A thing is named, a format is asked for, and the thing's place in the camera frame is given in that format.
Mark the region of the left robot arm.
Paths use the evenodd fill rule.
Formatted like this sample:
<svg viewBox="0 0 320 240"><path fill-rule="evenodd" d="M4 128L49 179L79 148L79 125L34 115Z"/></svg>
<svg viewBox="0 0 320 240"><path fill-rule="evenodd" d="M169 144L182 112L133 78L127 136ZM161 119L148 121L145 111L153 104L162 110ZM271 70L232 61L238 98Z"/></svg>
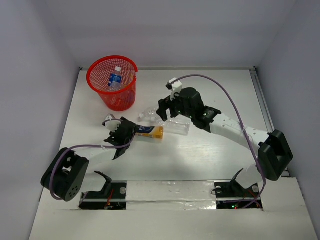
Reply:
<svg viewBox="0 0 320 240"><path fill-rule="evenodd" d="M114 161L130 147L138 125L128 119L107 116L102 125L109 130L109 137L100 144L82 144L60 149L40 184L58 201L69 202L75 198L84 182L90 159L102 155Z"/></svg>

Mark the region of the orange bottle dark blue label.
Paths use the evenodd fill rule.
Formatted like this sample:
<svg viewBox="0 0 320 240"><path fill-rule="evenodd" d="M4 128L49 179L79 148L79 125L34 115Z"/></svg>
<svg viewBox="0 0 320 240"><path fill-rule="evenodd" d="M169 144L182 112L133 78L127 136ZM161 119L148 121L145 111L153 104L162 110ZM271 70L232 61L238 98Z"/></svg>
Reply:
<svg viewBox="0 0 320 240"><path fill-rule="evenodd" d="M147 137L152 139L163 139L164 128L162 126L142 126L138 125L135 135L139 137Z"/></svg>

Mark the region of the clear bottle white cap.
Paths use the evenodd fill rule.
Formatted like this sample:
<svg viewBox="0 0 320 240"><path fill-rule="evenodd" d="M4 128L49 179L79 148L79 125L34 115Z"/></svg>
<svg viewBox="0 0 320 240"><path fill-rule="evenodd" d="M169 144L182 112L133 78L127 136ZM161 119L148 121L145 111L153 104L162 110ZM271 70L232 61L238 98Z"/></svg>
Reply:
<svg viewBox="0 0 320 240"><path fill-rule="evenodd" d="M161 121L160 116L157 114L157 107L149 107L145 109L143 112L138 114L138 120L140 122L150 122L150 123L156 123Z"/></svg>
<svg viewBox="0 0 320 240"><path fill-rule="evenodd" d="M190 131L191 121L189 119L158 120L157 125L163 127L165 133L187 136Z"/></svg>

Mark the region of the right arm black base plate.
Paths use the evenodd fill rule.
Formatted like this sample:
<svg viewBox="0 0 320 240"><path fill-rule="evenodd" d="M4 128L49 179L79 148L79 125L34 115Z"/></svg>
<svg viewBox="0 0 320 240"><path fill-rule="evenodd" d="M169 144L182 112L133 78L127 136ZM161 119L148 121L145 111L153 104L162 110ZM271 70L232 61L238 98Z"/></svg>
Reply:
<svg viewBox="0 0 320 240"><path fill-rule="evenodd" d="M237 209L263 209L261 198L257 198L260 193L258 184L252 185L248 189L233 190L230 182L218 181L214 183L211 195L216 198L216 208L218 210Z"/></svg>

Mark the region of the blue label bottle white cap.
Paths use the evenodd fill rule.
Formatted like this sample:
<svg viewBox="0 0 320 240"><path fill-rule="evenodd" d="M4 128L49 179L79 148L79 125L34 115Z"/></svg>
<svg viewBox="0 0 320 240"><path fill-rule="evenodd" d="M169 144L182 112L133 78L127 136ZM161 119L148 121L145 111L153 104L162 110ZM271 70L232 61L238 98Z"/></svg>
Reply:
<svg viewBox="0 0 320 240"><path fill-rule="evenodd" d="M109 92L116 92L121 89L121 81L122 81L121 70L122 70L121 67L116 66L113 73L110 75L108 80L108 88L107 88Z"/></svg>

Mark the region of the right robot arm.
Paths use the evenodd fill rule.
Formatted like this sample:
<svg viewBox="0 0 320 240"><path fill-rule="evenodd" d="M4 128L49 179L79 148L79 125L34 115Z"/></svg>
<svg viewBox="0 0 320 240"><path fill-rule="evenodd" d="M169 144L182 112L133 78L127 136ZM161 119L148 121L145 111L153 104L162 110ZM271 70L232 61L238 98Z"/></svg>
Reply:
<svg viewBox="0 0 320 240"><path fill-rule="evenodd" d="M242 196L252 185L264 179L277 181L293 159L283 132L245 127L220 110L204 105L200 93L192 87L160 99L156 113L163 121L184 116L198 129L227 138L251 151L254 164L239 170L229 183L228 187L235 196Z"/></svg>

